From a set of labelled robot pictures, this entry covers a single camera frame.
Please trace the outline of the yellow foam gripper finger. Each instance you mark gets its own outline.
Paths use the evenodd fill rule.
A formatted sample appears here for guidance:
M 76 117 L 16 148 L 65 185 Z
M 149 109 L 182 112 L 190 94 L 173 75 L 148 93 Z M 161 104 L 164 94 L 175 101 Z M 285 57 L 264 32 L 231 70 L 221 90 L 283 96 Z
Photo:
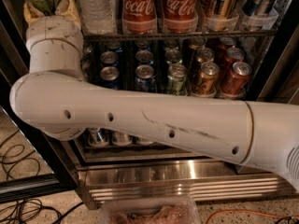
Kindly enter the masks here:
M 28 24 L 32 24 L 45 17 L 44 13 L 38 10 L 31 1 L 26 1 L 23 5 L 23 16 Z
M 75 0 L 61 0 L 56 7 L 55 14 L 72 21 L 79 29 L 81 28 L 80 16 L 78 14 Z

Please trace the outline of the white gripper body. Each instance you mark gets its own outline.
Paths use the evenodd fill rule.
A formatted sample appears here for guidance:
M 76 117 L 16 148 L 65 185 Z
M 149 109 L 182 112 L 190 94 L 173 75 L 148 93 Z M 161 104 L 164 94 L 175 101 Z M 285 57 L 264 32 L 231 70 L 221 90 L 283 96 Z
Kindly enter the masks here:
M 31 23 L 26 31 L 26 48 L 31 57 L 37 55 L 34 47 L 41 42 L 62 41 L 75 48 L 79 57 L 83 56 L 83 34 L 76 24 L 66 17 L 49 16 Z

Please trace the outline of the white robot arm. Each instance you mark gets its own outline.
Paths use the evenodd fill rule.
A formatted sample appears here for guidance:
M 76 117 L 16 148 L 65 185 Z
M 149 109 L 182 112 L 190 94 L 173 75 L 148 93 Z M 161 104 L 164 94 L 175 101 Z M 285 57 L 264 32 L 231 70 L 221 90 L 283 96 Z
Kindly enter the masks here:
M 117 91 L 85 81 L 83 35 L 74 0 L 53 16 L 30 2 L 30 69 L 11 88 L 13 112 L 58 140 L 91 127 L 144 137 L 230 163 L 277 174 L 299 189 L 299 106 Z

